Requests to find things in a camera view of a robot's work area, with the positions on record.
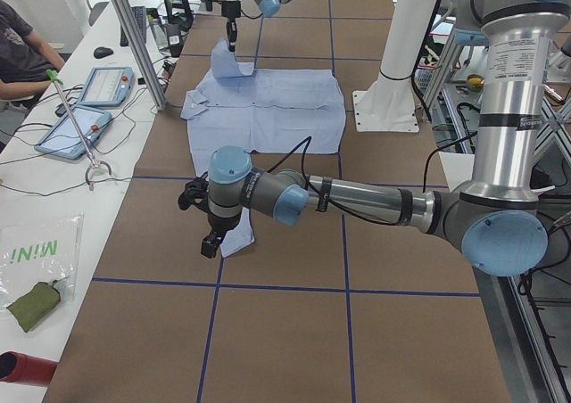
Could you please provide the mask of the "reacher grabber stick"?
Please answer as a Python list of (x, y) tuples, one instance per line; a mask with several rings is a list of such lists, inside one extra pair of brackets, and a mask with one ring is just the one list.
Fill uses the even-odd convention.
[(66, 99), (66, 94), (63, 92), (62, 90), (62, 81), (59, 79), (58, 77), (58, 73), (56, 70), (48, 70), (46, 72), (50, 82), (52, 83), (52, 85), (54, 86), (57, 94), (59, 95), (61, 101), (62, 101), (62, 105), (68, 115), (68, 118), (71, 120), (73, 127), (75, 128), (78, 136), (79, 136), (79, 140), (82, 143), (84, 149), (85, 149), (85, 153), (86, 156), (89, 159), (90, 164), (87, 167), (87, 170), (85, 172), (85, 181), (86, 184), (88, 185), (88, 188), (91, 192), (93, 192), (95, 190), (95, 181), (92, 179), (92, 175), (94, 173), (96, 173), (97, 171), (101, 171), (103, 168), (107, 169), (107, 173), (109, 175), (109, 177), (112, 176), (112, 168), (111, 165), (103, 160), (98, 160), (95, 157), (95, 154), (92, 152), (89, 143), (86, 139), (86, 137), (84, 136), (82, 129), (74, 115), (74, 112), (72, 111), (67, 99)]

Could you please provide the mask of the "seated person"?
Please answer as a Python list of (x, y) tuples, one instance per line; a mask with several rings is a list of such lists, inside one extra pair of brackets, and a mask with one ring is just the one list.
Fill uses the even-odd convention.
[(1, 99), (31, 109), (65, 61), (8, 3), (1, 1)]

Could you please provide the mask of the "light blue striped shirt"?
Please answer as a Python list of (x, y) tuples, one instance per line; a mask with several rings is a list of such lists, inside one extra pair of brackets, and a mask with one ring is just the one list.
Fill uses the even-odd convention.
[(253, 242), (250, 210), (293, 226), (310, 197), (302, 176), (257, 169), (252, 152), (304, 147), (333, 154), (345, 126), (343, 95), (331, 71), (259, 70), (238, 62), (224, 39), (213, 48), (203, 80), (186, 93), (181, 117), (196, 175), (209, 184), (211, 210), (229, 217), (241, 209), (237, 227), (218, 249), (224, 257)]

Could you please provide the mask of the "teach pendant tablet near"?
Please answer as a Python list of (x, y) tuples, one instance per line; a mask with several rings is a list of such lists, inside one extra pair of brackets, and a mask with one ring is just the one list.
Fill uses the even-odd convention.
[[(108, 111), (85, 105), (73, 106), (71, 110), (88, 145), (99, 138), (112, 118)], [(86, 152), (79, 133), (68, 114), (60, 117), (52, 128), (41, 137), (34, 149), (37, 152), (66, 160), (76, 160)]]

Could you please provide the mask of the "red cylinder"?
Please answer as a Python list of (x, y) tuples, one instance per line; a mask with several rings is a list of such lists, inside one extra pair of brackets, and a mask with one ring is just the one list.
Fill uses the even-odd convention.
[(1, 381), (48, 387), (57, 366), (57, 361), (7, 351), (1, 355)]

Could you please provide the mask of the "teach pendant tablet far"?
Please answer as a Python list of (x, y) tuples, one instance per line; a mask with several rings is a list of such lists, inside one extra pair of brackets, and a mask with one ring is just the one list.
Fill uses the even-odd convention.
[(78, 104), (93, 107), (119, 106), (131, 91), (134, 72), (131, 67), (95, 67), (79, 94)]

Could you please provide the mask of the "white central pedestal column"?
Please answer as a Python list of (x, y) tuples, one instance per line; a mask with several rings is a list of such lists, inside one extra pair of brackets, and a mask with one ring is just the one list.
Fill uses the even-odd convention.
[(419, 131), (412, 89), (418, 53), (439, 0), (397, 0), (377, 80), (353, 93), (359, 132)]

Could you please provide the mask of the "aluminium frame post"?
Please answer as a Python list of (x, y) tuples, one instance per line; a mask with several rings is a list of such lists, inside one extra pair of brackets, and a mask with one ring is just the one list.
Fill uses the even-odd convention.
[(167, 104), (166, 97), (161, 88), (159, 78), (155, 73), (145, 41), (138, 30), (129, 0), (111, 0), (111, 2), (119, 18), (120, 25), (127, 35), (129, 47), (153, 98), (154, 105), (158, 111), (163, 111)]

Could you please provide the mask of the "teach pendant tablet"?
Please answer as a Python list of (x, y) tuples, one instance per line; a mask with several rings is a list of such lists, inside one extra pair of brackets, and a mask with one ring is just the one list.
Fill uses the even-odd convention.
[(134, 72), (131, 67), (95, 67), (79, 94), (78, 104), (93, 107), (119, 106), (131, 91)]
[[(85, 105), (73, 106), (71, 110), (88, 145), (99, 138), (112, 118), (108, 111)], [(60, 117), (52, 128), (41, 137), (34, 149), (37, 152), (66, 160), (76, 160), (86, 152), (79, 133), (68, 114)]]

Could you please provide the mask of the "green folded cloth pouch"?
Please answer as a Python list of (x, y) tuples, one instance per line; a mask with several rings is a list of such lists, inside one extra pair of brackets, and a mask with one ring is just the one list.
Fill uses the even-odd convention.
[(56, 281), (38, 282), (26, 294), (7, 306), (24, 333), (30, 332), (62, 301)]

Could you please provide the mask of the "clear plastic bag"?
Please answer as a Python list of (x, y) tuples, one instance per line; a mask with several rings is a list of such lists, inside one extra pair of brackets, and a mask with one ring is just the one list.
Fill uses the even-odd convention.
[(62, 303), (74, 299), (84, 216), (1, 226), (1, 318), (39, 282), (55, 283)]

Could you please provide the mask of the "black computer mouse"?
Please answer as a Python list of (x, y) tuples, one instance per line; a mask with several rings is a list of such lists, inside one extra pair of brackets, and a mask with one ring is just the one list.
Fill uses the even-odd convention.
[(114, 51), (110, 47), (106, 47), (106, 46), (98, 46), (93, 51), (93, 56), (96, 59), (103, 59), (103, 58), (111, 56), (113, 54), (114, 54)]

